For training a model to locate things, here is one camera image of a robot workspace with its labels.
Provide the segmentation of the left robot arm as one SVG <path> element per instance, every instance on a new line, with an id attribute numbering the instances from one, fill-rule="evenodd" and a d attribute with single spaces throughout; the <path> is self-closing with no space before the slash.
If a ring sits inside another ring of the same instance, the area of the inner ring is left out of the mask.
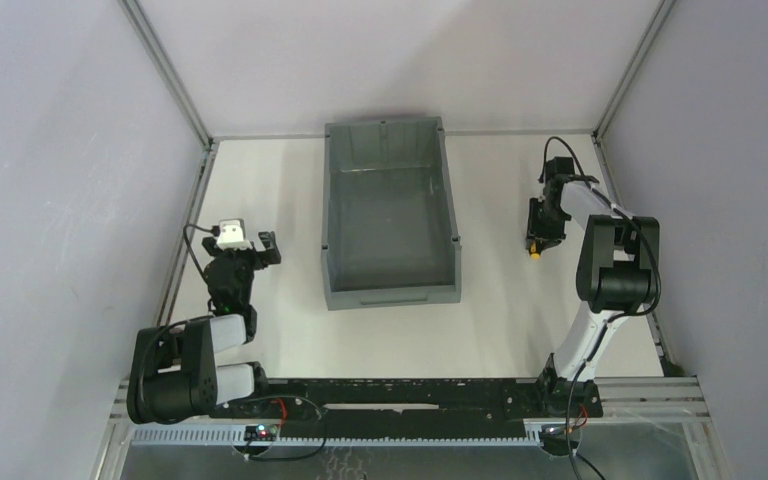
<path id="1" fill-rule="evenodd" d="M 228 241 L 219 231 L 204 238 L 211 257 L 200 273 L 209 294 L 207 314 L 138 332 L 126 395 L 134 423 L 174 424 L 265 391 L 258 362 L 221 366 L 216 359 L 255 338 L 255 274 L 281 262 L 275 233 L 262 231 L 258 238 L 260 249 Z"/>

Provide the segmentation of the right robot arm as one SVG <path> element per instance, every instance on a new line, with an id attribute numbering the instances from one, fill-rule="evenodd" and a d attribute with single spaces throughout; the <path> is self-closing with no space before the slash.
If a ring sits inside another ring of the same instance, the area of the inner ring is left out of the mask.
<path id="1" fill-rule="evenodd" d="M 648 315 L 660 298 L 656 219 L 611 202 L 592 177 L 561 174 L 529 202 L 530 256 L 560 245 L 571 221 L 584 230 L 575 276 L 581 304 L 537 381 L 543 407 L 553 416 L 596 400 L 598 363 L 616 330 L 628 318 Z"/>

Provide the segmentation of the yellow black screwdriver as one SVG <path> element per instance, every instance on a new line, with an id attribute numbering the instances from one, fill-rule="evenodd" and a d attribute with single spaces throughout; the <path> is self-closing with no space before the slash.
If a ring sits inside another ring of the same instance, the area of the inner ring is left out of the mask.
<path id="1" fill-rule="evenodd" d="M 529 254 L 532 259 L 539 259 L 541 256 L 541 251 L 539 248 L 539 244 L 534 242 L 529 246 Z"/>

